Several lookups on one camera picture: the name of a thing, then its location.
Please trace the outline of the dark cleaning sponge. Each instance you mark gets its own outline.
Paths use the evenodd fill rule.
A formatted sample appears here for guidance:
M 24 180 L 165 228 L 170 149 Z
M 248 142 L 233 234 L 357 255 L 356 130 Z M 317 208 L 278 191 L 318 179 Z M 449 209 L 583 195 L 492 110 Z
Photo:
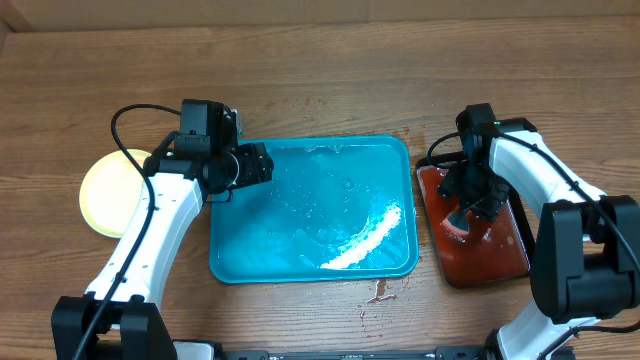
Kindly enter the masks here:
M 442 222 L 441 225 L 450 232 L 465 236 L 469 233 L 469 223 L 467 221 L 467 209 L 453 210 Z

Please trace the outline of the yellow plate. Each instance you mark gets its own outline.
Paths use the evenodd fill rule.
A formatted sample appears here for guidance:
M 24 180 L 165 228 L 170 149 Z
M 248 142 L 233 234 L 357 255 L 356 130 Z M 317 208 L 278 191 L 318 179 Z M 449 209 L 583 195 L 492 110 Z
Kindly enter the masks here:
M 121 152 L 98 160 L 86 173 L 79 206 L 86 223 L 96 232 L 120 238 L 137 207 L 143 179 Z

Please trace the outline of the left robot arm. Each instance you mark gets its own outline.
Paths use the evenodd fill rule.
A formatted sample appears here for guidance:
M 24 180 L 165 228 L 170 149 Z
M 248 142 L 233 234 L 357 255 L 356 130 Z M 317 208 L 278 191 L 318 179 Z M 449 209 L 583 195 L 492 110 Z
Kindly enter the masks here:
M 212 195 L 268 182 L 274 163 L 261 142 L 241 145 L 241 116 L 186 99 L 170 132 L 143 163 L 133 216 L 109 261 L 81 297 L 61 297 L 51 316 L 59 359 L 202 359 L 219 345 L 174 340 L 160 313 L 177 251 Z

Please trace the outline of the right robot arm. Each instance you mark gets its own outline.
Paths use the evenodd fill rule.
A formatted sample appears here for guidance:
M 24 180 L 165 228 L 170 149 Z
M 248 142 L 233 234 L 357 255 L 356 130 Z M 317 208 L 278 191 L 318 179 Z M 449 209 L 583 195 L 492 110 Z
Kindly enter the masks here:
M 584 332 L 626 334 L 602 325 L 639 305 L 639 205 L 609 196 L 571 171 L 525 118 L 499 120 L 488 103 L 467 106 L 455 120 L 462 149 L 447 155 L 439 195 L 458 204 L 442 225 L 462 236 L 474 214 L 494 221 L 511 192 L 536 213 L 530 262 L 532 299 L 493 330 L 483 359 L 571 359 L 566 343 Z

